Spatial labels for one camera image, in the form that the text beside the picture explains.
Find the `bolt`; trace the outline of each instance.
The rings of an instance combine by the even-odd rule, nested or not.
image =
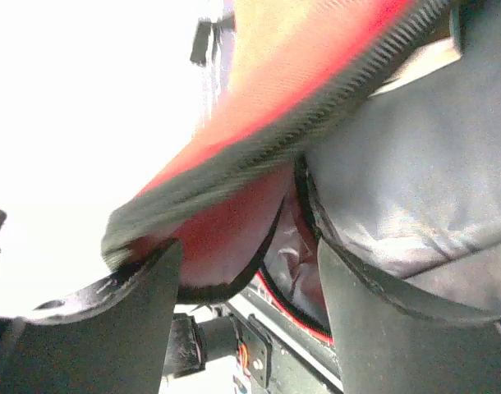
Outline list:
[[[256,371],[261,371],[264,368],[264,364],[261,362],[260,359],[256,359],[252,362],[252,366]]]

